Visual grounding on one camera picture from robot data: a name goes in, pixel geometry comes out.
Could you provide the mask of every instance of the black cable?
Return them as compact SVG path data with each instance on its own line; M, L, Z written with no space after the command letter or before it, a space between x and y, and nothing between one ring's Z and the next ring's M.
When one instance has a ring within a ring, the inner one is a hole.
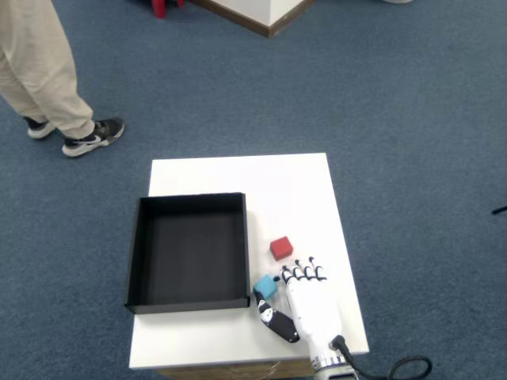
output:
M354 363L354 357L350 353L349 348L347 347L347 344L345 344L345 338L341 335L336 336L333 341L331 342L331 348L335 350L340 350L342 355L345 357L345 360L349 362L349 364L352 366L354 370L357 371L358 374L361 376L369 379L369 380L422 380L426 376L428 376L431 373L431 370L433 368L433 364L429 358L426 356L421 355L415 355L415 356L407 356L398 362L391 368L389 371L389 374L386 376L375 376L373 374L369 374L365 372L364 370L361 370L355 363ZM421 372L420 374L416 376L412 376L410 378L395 378L396 371L403 367L407 363L412 362L425 362L426 363L426 369L424 372Z
M500 214L501 212L507 211L507 206L497 208L496 210L491 211L491 214L496 215Z

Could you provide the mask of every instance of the red cube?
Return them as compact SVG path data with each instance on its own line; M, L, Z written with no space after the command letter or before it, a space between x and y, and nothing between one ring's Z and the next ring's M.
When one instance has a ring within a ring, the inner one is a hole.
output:
M271 253L273 254L275 260L281 260L285 257L291 256L293 250L292 244L286 236L272 241L269 248L271 249Z

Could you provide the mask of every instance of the white wall corner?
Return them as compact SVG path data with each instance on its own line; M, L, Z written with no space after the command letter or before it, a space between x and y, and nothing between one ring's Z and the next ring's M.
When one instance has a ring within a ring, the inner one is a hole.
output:
M273 2L293 2L293 0L212 0L221 6L240 13L263 25L270 26Z
M271 0L269 10L269 26L280 20L304 0Z

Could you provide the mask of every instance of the blue cube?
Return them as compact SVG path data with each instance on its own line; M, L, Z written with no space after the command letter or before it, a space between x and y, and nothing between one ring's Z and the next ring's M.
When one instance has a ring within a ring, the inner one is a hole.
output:
M278 290L278 285L270 275L265 275L253 286L254 290L262 294L265 299L271 298Z

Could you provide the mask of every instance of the beige pants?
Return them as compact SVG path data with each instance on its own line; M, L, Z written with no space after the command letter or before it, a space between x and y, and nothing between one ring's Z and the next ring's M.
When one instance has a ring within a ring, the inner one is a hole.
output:
M93 131L74 59L51 0L0 0L0 94L22 116L70 138Z

